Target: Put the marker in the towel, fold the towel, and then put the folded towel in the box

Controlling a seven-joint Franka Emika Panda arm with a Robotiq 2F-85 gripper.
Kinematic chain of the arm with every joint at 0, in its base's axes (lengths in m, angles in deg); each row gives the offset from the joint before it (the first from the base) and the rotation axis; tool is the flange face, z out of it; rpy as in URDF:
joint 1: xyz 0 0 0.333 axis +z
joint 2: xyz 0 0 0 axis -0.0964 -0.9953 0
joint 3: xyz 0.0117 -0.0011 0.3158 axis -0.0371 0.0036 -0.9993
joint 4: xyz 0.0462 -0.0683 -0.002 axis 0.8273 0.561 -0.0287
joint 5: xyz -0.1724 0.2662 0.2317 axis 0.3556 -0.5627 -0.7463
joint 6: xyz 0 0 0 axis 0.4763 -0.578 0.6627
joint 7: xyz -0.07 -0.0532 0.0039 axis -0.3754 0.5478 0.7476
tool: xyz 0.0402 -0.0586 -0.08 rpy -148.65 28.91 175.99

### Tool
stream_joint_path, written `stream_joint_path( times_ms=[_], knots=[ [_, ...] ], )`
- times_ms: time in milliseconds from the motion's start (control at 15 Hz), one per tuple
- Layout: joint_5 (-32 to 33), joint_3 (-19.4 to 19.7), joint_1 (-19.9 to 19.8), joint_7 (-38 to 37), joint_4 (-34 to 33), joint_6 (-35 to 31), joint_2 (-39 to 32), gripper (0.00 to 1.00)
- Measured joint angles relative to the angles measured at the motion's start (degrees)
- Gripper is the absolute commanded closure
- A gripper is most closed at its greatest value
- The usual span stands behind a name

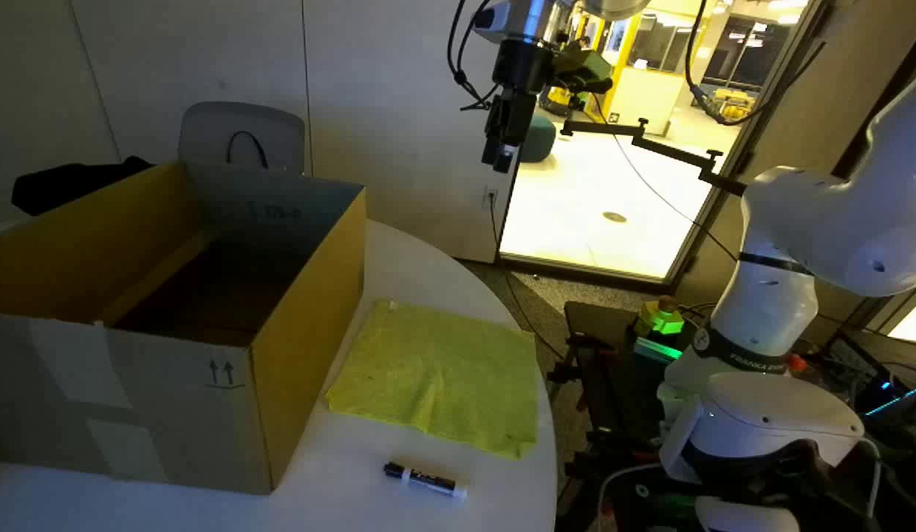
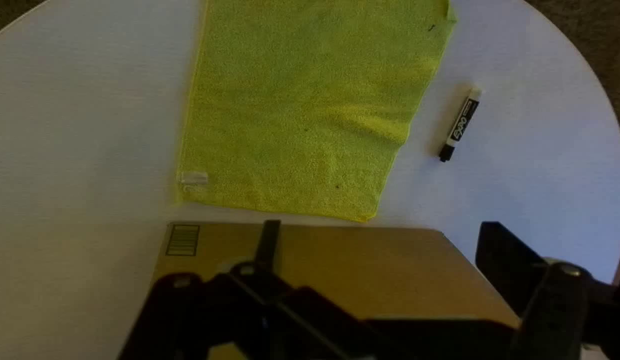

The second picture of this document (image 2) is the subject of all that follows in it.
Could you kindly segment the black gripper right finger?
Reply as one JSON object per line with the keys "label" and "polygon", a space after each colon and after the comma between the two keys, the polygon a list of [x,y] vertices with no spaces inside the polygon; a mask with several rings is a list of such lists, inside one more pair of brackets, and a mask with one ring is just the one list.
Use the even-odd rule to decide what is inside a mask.
{"label": "black gripper right finger", "polygon": [[548,263],[500,222],[484,222],[476,267],[520,316],[508,360],[580,360],[585,344],[620,360],[620,283]]}

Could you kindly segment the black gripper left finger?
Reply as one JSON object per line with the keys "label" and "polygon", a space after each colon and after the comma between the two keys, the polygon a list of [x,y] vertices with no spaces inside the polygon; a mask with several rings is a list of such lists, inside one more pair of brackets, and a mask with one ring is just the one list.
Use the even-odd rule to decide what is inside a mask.
{"label": "black gripper left finger", "polygon": [[362,324],[313,288],[274,275],[281,222],[266,220],[256,256],[202,281],[155,283],[118,360],[209,360],[236,344],[250,360],[362,360]]}

